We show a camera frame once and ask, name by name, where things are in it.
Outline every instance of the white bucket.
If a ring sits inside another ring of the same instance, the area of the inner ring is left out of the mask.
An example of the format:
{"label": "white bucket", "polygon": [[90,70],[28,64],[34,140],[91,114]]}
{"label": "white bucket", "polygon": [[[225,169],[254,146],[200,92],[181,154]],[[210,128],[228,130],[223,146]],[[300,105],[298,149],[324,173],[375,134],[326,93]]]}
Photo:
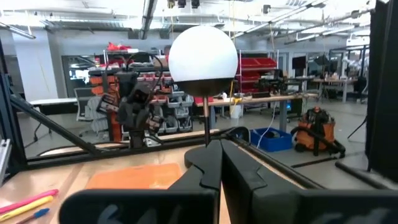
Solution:
{"label": "white bucket", "polygon": [[243,105],[231,105],[229,106],[231,113],[231,119],[239,119],[243,116]]}

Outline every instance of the ceiling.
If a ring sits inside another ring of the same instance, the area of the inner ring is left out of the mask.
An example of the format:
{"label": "ceiling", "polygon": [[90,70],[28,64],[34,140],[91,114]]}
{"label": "ceiling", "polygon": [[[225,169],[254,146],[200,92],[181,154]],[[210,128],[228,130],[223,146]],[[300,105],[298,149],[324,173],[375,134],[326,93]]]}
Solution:
{"label": "ceiling", "polygon": [[[305,7],[314,0],[200,0],[200,7],[192,9],[192,0],[186,0],[184,8],[168,8],[171,0],[41,0],[4,1],[0,6],[0,22],[18,26],[44,27],[48,30],[78,29],[90,30],[171,30],[181,32],[191,26],[207,24],[221,30],[239,35],[266,35],[268,37],[289,35],[299,38],[309,34],[321,34],[333,29],[354,26],[352,29],[333,33],[345,37],[368,32],[370,15],[363,14],[353,19],[347,18],[353,11],[362,11],[373,6],[368,0],[323,0],[323,4],[308,7],[299,13],[291,13],[280,21],[269,21]],[[263,13],[264,5],[271,8]]]}

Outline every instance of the blue bin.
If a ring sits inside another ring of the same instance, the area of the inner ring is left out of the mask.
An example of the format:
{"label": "blue bin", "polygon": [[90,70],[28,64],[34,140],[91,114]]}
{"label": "blue bin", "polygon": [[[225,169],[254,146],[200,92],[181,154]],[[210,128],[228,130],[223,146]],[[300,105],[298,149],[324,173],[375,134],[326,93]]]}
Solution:
{"label": "blue bin", "polygon": [[[260,137],[267,128],[260,128],[250,130],[251,144],[257,146]],[[269,128],[268,131],[275,131],[279,133],[279,138],[267,138],[265,135],[262,137],[259,148],[267,152],[277,152],[293,148],[292,135],[284,131],[279,131],[275,128]]]}

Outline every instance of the pink marker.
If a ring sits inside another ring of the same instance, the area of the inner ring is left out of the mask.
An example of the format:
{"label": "pink marker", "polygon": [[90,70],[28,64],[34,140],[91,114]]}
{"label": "pink marker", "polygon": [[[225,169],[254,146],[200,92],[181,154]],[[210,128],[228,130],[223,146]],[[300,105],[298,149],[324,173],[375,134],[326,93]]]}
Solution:
{"label": "pink marker", "polygon": [[8,205],[8,206],[5,206],[3,208],[0,208],[0,214],[2,214],[4,212],[9,212],[9,211],[14,210],[14,209],[19,208],[19,207],[22,207],[24,205],[27,205],[29,203],[32,203],[32,202],[40,199],[40,198],[47,197],[47,196],[56,196],[57,194],[58,194],[58,190],[57,189],[43,192],[43,193],[38,194],[36,196],[27,198],[27,199],[25,199],[25,200],[23,200],[21,202],[13,203],[12,205]]}

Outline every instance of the yellow marker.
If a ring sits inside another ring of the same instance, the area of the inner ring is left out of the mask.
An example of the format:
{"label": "yellow marker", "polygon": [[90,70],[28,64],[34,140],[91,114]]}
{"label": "yellow marker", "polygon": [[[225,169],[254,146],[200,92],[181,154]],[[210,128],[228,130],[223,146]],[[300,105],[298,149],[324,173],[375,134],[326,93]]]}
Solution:
{"label": "yellow marker", "polygon": [[39,206],[41,206],[41,205],[43,205],[43,204],[45,204],[47,202],[51,202],[52,199],[53,199],[52,196],[47,196],[47,197],[44,197],[44,198],[40,198],[40,199],[38,199],[38,200],[36,200],[36,201],[34,201],[32,203],[29,203],[29,204],[27,204],[25,206],[17,208],[15,210],[11,211],[11,212],[5,213],[4,215],[0,215],[0,222],[3,222],[3,221],[5,221],[5,220],[7,220],[9,218],[15,217],[15,216],[20,215],[20,214],[22,214],[24,212],[32,210],[33,208],[39,207]]}

